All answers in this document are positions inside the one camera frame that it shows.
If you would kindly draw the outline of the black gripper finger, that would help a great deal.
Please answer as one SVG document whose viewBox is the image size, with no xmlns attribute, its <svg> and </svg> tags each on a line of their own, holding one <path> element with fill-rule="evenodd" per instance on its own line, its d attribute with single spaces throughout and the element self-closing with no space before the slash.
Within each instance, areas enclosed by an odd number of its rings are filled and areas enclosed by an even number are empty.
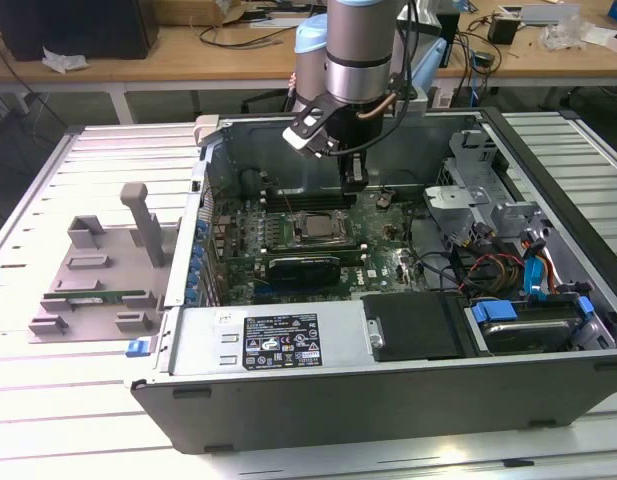
<svg viewBox="0 0 617 480">
<path fill-rule="evenodd" d="M 366 153 L 353 153 L 340 158 L 340 185 L 343 194 L 356 194 L 369 183 Z"/>
</svg>

